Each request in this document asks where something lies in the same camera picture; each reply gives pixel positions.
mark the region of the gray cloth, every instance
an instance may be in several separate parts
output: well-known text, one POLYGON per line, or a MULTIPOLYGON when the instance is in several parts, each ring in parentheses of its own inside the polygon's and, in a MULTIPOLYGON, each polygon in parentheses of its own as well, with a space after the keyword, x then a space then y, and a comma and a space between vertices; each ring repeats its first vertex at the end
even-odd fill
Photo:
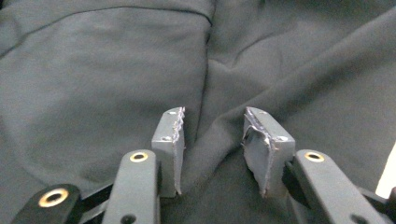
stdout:
POLYGON ((375 190, 396 137, 393 1, 9 0, 0 11, 0 220, 84 194, 186 106, 183 194, 163 223, 285 223, 243 159, 245 106, 375 190))

